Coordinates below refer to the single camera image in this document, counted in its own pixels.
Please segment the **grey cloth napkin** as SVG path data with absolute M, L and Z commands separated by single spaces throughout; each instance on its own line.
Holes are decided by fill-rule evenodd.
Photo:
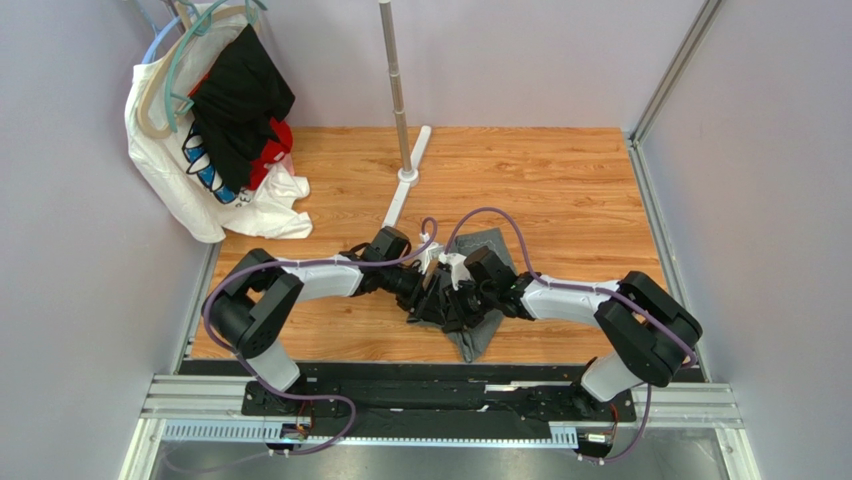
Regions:
M 470 234 L 462 234 L 450 242 L 449 253 L 459 253 L 466 257 L 480 247 L 487 246 L 493 250 L 504 263 L 513 268 L 517 273 L 514 261 L 512 260 L 505 239 L 501 231 L 497 228 L 474 232 Z M 429 278 L 435 269 L 445 269 L 449 271 L 446 265 L 439 262 L 439 259 L 434 260 L 435 264 L 429 274 L 425 274 L 425 280 Z M 471 281 L 463 281 L 462 286 L 475 287 L 476 284 Z M 501 325 L 504 315 L 496 309 L 490 309 L 481 299 L 483 305 L 483 322 L 473 329 L 462 332 L 444 333 L 441 330 L 443 325 L 432 325 L 428 323 L 414 323 L 413 325 L 433 327 L 440 330 L 458 349 L 462 360 L 466 363 L 472 363 L 478 360 L 487 350 L 492 338 Z M 407 312 L 407 322 L 409 322 L 409 312 Z

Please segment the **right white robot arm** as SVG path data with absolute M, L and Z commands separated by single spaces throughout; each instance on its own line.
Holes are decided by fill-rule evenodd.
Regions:
M 468 326 L 490 311 L 506 317 L 565 320 L 599 328 L 612 353 L 591 361 L 579 387 L 599 402 L 641 384 L 667 386 L 695 363 L 703 335 L 698 320 L 647 274 L 569 283 L 536 272 L 516 273 L 491 249 L 442 253 L 436 268 L 449 276 L 443 294 L 448 324 Z

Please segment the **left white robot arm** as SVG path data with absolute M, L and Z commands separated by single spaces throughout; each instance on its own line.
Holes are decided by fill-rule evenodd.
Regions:
M 309 401 L 311 395 L 291 392 L 301 372 L 279 341 L 293 308 L 377 290 L 395 295 L 408 308 L 422 285 L 422 256 L 434 246 L 436 233 L 422 230 L 414 247 L 405 234 L 384 226 L 372 241 L 320 259 L 278 259 L 254 249 L 204 301 L 204 329 L 268 392 Z

